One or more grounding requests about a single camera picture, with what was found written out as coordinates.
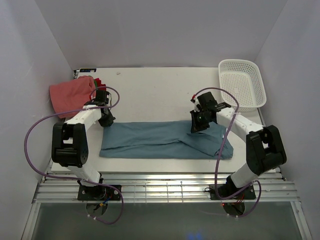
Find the blue t shirt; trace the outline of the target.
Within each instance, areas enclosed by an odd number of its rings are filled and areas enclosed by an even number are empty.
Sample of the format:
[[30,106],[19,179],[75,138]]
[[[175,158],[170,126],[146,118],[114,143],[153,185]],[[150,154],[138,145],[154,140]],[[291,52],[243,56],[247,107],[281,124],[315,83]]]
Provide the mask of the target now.
[[191,133],[191,121],[116,122],[103,130],[99,155],[117,159],[209,160],[233,157],[234,148],[224,140],[226,128]]

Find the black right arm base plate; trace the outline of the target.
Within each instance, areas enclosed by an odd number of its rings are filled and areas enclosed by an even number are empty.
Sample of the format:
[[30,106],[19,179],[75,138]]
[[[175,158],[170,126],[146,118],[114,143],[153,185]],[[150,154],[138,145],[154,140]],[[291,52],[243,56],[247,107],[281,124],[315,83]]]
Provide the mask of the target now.
[[[230,195],[234,194],[239,190],[238,188],[229,189],[227,186],[225,186],[225,184],[217,184],[217,189],[218,189],[219,196],[222,198],[229,197]],[[205,187],[204,192],[209,193],[211,200],[221,200],[216,194],[214,184],[210,184],[209,186]],[[255,200],[256,194],[253,186],[252,185],[248,186],[242,192],[233,196],[231,199],[232,200]]]

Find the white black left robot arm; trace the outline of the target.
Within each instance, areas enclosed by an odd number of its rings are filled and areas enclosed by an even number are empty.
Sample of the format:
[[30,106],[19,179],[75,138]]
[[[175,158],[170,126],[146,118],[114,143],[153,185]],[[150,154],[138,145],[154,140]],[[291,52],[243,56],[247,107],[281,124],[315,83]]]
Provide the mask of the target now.
[[110,109],[111,94],[98,89],[95,97],[86,102],[81,111],[64,123],[56,123],[52,131],[51,158],[72,171],[78,178],[80,193],[90,199],[100,200],[106,196],[101,184],[102,175],[89,163],[87,131],[95,123],[110,127],[116,119]]

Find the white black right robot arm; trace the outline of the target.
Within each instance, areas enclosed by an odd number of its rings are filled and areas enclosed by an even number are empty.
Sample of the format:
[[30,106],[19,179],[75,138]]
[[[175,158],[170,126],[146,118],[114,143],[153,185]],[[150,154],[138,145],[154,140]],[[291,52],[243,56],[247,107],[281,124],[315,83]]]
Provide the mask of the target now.
[[279,129],[264,126],[237,113],[226,102],[218,103],[211,92],[191,98],[191,132],[198,133],[215,123],[226,127],[245,143],[245,164],[229,175],[221,186],[215,185],[213,193],[221,200],[237,199],[263,173],[287,161]]

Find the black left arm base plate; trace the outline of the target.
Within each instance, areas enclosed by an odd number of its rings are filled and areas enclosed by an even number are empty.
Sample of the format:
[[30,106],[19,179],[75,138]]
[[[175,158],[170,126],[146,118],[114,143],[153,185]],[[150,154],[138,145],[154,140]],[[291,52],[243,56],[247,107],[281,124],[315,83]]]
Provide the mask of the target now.
[[100,185],[85,186],[80,185],[78,189],[78,201],[119,201],[121,199],[119,192],[122,190],[121,185],[112,185],[105,187]]

